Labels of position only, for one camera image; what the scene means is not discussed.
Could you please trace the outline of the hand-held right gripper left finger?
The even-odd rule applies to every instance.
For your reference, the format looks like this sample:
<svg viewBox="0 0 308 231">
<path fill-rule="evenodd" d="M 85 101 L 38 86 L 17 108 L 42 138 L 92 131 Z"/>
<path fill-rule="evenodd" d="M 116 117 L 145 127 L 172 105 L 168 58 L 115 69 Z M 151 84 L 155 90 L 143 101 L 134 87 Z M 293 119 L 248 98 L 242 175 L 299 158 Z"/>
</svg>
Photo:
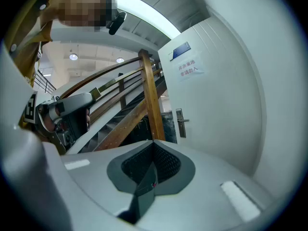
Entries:
<svg viewBox="0 0 308 231">
<path fill-rule="evenodd" d="M 115 216 L 143 216 L 154 202 L 152 141 L 61 157 L 83 192 Z"/>
</svg>

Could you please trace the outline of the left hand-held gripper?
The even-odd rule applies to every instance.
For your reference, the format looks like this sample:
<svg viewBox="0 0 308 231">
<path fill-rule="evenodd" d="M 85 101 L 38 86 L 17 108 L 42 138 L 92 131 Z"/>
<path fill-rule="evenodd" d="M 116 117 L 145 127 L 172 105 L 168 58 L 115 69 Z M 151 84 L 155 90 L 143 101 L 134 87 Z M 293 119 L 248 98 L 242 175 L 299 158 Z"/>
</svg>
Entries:
<svg viewBox="0 0 308 231">
<path fill-rule="evenodd" d="M 81 93 L 64 99 L 52 96 L 50 100 L 37 104 L 38 92 L 30 97 L 24 109 L 24 122 L 30 123 L 31 128 L 42 137 L 54 144 L 59 154 L 65 154 L 89 128 L 87 111 L 92 103 L 90 93 Z M 49 132 L 39 112 L 39 105 L 46 105 L 55 130 Z"/>
</svg>

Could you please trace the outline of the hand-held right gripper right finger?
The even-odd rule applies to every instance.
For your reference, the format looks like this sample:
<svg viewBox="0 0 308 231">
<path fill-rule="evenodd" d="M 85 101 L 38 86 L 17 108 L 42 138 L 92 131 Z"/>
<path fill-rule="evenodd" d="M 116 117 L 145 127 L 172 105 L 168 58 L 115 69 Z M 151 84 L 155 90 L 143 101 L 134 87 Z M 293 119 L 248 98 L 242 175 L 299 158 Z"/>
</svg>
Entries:
<svg viewBox="0 0 308 231">
<path fill-rule="evenodd" d="M 221 184 L 234 181 L 265 212 L 275 198 L 251 177 L 224 160 L 207 153 L 164 142 L 189 157 L 195 165 L 190 184 L 175 195 L 156 196 L 137 223 L 147 231 L 224 231 L 243 225 Z"/>
</svg>

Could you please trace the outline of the white door with handle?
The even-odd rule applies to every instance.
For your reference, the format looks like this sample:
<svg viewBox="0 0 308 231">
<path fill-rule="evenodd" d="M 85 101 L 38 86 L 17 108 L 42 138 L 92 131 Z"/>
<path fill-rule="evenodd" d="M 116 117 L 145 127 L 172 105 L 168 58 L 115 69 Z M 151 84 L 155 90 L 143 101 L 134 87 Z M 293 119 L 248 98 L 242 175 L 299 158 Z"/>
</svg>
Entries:
<svg viewBox="0 0 308 231">
<path fill-rule="evenodd" d="M 170 61 L 188 42 L 191 49 Z M 186 138 L 180 145 L 213 154 L 247 175 L 260 146 L 262 111 L 251 63 L 235 35 L 216 17 L 207 18 L 172 39 L 159 52 L 172 112 L 182 109 Z M 205 73 L 179 82 L 174 65 L 194 55 Z"/>
</svg>

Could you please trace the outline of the person's left hand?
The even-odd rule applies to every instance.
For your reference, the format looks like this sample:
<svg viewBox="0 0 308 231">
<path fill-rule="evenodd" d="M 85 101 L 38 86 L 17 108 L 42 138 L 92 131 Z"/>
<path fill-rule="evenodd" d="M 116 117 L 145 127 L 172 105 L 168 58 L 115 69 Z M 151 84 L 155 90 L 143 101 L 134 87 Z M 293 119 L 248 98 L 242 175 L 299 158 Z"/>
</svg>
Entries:
<svg viewBox="0 0 308 231">
<path fill-rule="evenodd" d="M 39 105 L 38 107 L 39 107 L 39 108 L 38 108 L 38 111 L 39 111 L 40 114 L 41 114 L 41 117 L 42 117 L 42 119 L 43 119 L 43 123 L 44 123 L 46 129 L 47 129 L 49 132 L 54 131 L 56 125 L 54 124 L 54 122 L 53 122 L 52 119 L 50 118 L 49 109 L 47 108 L 46 105 Z"/>
</svg>

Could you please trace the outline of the wooden handrail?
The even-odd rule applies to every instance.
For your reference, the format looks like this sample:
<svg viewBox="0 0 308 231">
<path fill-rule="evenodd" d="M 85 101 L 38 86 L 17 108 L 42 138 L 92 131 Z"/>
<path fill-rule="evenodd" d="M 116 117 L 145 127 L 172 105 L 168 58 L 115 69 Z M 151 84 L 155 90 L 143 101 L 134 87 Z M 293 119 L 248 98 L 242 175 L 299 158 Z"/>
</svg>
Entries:
<svg viewBox="0 0 308 231">
<path fill-rule="evenodd" d="M 69 88 L 67 91 L 65 91 L 61 96 L 60 96 L 60 99 L 63 99 L 63 98 L 67 98 L 69 97 L 71 94 L 73 94 L 75 91 L 77 91 L 78 89 L 80 89 L 81 87 L 85 86 L 86 84 L 92 82 L 93 80 L 101 77 L 102 75 L 105 75 L 115 69 L 118 69 L 120 67 L 123 67 L 125 65 L 128 65 L 128 64 L 131 64 L 131 63 L 134 63 L 136 61 L 139 61 L 141 59 L 141 57 L 136 57 L 136 58 L 132 58 L 132 59 L 129 59 L 129 60 L 126 60 L 124 62 L 121 62 L 121 63 L 117 63 L 117 64 L 114 64 L 112 66 L 109 66 L 103 70 L 100 70 L 92 75 L 90 75 L 89 77 L 83 79 L 82 81 L 80 81 L 79 83 L 73 85 L 71 88 Z"/>
</svg>

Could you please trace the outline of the black metal railing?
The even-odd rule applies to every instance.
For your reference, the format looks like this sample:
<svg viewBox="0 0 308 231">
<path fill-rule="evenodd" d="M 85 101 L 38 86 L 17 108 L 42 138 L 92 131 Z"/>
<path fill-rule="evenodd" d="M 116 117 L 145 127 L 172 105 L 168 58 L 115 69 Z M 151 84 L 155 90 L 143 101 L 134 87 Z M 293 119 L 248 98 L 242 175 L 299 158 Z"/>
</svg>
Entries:
<svg viewBox="0 0 308 231">
<path fill-rule="evenodd" d="M 36 73 L 36 77 L 34 80 L 34 86 L 33 88 L 35 90 L 40 90 L 44 92 L 45 94 L 52 94 L 56 87 L 51 84 L 51 82 L 47 79 L 47 77 L 50 77 L 51 74 L 43 75 L 39 70 Z"/>
</svg>

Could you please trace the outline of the mustard yellow jacket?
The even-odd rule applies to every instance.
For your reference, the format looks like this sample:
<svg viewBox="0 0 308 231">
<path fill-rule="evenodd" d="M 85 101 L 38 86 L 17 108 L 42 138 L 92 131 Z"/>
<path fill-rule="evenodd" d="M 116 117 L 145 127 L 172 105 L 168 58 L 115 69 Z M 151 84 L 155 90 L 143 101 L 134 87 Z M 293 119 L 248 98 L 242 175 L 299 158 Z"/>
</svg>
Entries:
<svg viewBox="0 0 308 231">
<path fill-rule="evenodd" d="M 52 41 L 52 21 L 44 24 L 40 16 L 50 6 L 51 0 L 26 0 L 4 36 L 4 44 L 26 82 L 33 86 L 36 78 L 35 63 L 43 45 Z"/>
</svg>

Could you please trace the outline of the long ceiling light strip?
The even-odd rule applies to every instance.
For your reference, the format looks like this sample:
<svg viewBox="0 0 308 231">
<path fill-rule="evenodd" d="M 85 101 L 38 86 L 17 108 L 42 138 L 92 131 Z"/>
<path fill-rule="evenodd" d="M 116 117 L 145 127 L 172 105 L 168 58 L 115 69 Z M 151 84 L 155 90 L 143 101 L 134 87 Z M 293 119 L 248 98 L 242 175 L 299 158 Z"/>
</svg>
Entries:
<svg viewBox="0 0 308 231">
<path fill-rule="evenodd" d="M 118 9 L 144 20 L 169 39 L 180 35 L 180 31 L 168 19 L 142 0 L 117 0 L 117 6 Z"/>
</svg>

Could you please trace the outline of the white paper notice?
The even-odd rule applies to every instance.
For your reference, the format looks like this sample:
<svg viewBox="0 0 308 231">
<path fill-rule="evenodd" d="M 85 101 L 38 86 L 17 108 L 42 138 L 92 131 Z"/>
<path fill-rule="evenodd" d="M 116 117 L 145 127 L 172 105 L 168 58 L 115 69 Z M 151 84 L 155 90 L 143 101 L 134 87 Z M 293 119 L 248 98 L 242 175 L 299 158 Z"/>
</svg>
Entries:
<svg viewBox="0 0 308 231">
<path fill-rule="evenodd" d="M 179 82 L 186 81 L 205 73 L 203 60 L 197 55 L 176 63 L 173 68 L 175 77 Z"/>
</svg>

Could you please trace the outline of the wooden stair post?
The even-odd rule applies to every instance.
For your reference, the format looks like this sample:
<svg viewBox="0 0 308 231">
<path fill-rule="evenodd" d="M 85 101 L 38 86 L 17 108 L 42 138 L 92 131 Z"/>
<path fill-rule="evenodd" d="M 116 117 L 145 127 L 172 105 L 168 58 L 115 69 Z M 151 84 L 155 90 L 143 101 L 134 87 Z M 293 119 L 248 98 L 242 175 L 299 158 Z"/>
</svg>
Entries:
<svg viewBox="0 0 308 231">
<path fill-rule="evenodd" d="M 149 118 L 152 138 L 154 140 L 165 140 L 164 127 L 158 103 L 156 85 L 154 82 L 154 74 L 148 51 L 141 49 L 138 52 L 140 57 L 142 71 L 141 76 L 144 80 L 143 90 Z"/>
</svg>

